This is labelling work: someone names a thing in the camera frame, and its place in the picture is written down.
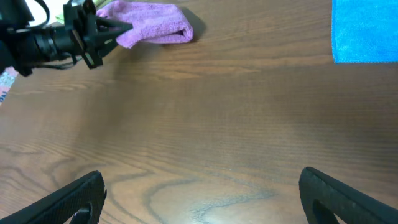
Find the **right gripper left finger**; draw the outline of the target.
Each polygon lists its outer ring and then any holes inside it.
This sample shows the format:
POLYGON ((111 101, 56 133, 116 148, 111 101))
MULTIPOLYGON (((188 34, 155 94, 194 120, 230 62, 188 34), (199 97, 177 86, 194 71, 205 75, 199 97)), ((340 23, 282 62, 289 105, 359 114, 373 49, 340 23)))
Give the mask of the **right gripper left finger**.
POLYGON ((107 196, 103 177, 93 171, 39 201, 1 219, 2 224, 97 224, 107 196))

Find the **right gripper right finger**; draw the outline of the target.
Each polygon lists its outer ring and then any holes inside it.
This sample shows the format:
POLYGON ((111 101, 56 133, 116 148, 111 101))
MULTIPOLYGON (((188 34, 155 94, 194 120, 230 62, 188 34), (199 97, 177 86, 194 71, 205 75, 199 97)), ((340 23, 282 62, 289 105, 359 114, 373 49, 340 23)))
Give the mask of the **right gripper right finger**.
POLYGON ((397 209, 313 167, 302 170, 298 186, 309 223, 397 223, 397 209))

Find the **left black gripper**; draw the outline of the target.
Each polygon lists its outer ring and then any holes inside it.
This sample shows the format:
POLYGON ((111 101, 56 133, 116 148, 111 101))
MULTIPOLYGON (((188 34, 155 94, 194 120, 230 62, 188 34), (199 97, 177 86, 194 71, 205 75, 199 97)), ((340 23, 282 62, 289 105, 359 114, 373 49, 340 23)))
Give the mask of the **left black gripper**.
POLYGON ((115 38, 133 28, 130 23, 96 16, 92 0, 77 5, 68 1, 63 5, 63 25, 44 27, 50 10, 45 1, 37 3, 45 11, 46 20, 36 26, 36 58, 30 63, 31 68, 69 69, 80 60, 90 69, 102 66, 103 57, 118 46, 115 38))

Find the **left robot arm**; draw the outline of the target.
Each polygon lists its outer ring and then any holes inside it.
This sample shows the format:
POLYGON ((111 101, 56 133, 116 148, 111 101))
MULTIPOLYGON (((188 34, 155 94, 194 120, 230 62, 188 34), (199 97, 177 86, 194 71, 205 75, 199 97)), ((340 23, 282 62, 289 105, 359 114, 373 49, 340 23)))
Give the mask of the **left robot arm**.
POLYGON ((27 77, 35 68, 67 70, 83 60, 88 68, 103 65, 103 57, 116 39, 132 24, 96 14, 92 0, 63 5, 64 22, 49 26, 48 20, 30 26, 34 17, 25 1, 1 1, 1 70, 12 67, 27 77))

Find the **purple microfiber cloth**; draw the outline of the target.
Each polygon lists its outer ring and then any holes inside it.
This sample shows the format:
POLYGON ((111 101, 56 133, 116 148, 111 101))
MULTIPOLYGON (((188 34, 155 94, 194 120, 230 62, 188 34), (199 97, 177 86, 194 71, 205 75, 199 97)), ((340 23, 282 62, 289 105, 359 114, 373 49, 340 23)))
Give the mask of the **purple microfiber cloth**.
POLYGON ((127 49, 139 42, 184 44, 194 36, 188 19, 174 4, 113 1, 96 15, 132 24, 132 29, 116 38, 117 43, 127 49))

